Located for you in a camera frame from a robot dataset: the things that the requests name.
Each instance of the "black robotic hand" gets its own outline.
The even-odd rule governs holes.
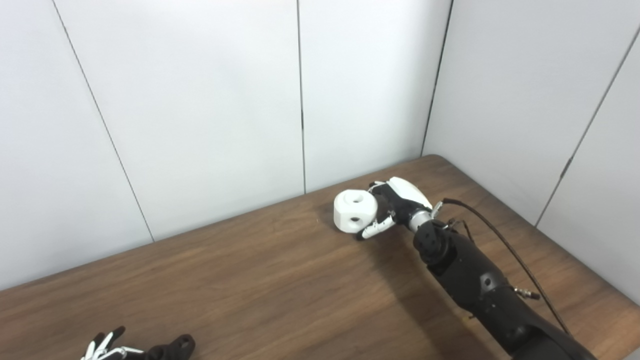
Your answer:
[[[180,335],[168,345],[156,345],[144,352],[137,348],[116,347],[113,343],[125,331],[121,326],[108,334],[98,333],[86,348],[81,360],[189,360],[196,343],[191,335]]]

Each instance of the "wooden table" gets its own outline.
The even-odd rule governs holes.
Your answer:
[[[79,359],[94,334],[148,349],[182,333],[201,359],[507,359],[427,273],[396,227],[357,242],[333,198],[403,177],[433,202],[486,215],[537,275],[575,337],[601,360],[640,347],[640,308],[446,160],[428,156],[0,292],[0,359]],[[533,289],[473,215],[474,238],[511,283]],[[551,319],[542,302],[531,304]]]

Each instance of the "white block with hole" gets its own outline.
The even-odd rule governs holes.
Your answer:
[[[345,233],[355,234],[376,217],[378,202],[365,190],[344,190],[333,200],[333,222]]]

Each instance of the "white robotic hand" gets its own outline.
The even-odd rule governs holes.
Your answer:
[[[125,327],[121,326],[111,331],[106,336],[98,333],[86,348],[84,356],[80,360],[122,360],[122,359],[144,359],[145,352],[137,348],[117,347],[110,349],[113,342],[116,341],[125,331]]]
[[[358,233],[358,239],[368,239],[396,224],[413,230],[412,226],[419,226],[435,217],[426,196],[415,185],[400,177],[392,177],[386,182],[375,181],[370,184],[369,192],[385,198],[389,207],[388,216],[380,222],[374,219]]]

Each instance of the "cable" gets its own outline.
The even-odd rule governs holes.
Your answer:
[[[498,231],[498,229],[496,229],[495,226],[493,226],[493,224],[489,220],[487,220],[482,214],[480,214],[476,209],[472,208],[471,206],[465,204],[464,202],[462,202],[460,200],[444,198],[442,200],[442,204],[458,205],[458,206],[462,206],[463,208],[471,211],[475,216],[480,218],[480,220],[482,220],[489,227],[489,229],[491,229],[498,236],[498,238],[500,238],[500,241],[502,241],[504,246],[506,246],[507,249],[509,249],[509,251],[511,252],[513,257],[520,263],[520,266],[522,266],[524,271],[527,273],[527,275],[529,276],[529,278],[533,282],[533,285],[535,285],[535,287],[540,292],[540,295],[542,296],[542,298],[545,299],[545,302],[547,303],[547,306],[551,310],[551,313],[553,313],[554,317],[556,318],[556,320],[558,321],[558,323],[560,324],[560,326],[562,327],[564,332],[566,332],[567,335],[573,337],[573,335],[569,331],[569,328],[566,326],[566,324],[564,323],[564,321],[560,317],[560,314],[556,311],[556,309],[553,306],[553,304],[551,304],[551,300],[549,300],[549,297],[547,296],[545,291],[542,289],[542,285],[540,285],[540,283],[538,282],[536,277],[533,275],[533,273],[531,272],[529,267],[524,263],[522,258],[518,255],[516,250],[511,246],[511,244],[507,241],[507,239],[505,239],[504,236],[502,234],[500,234],[500,231]]]

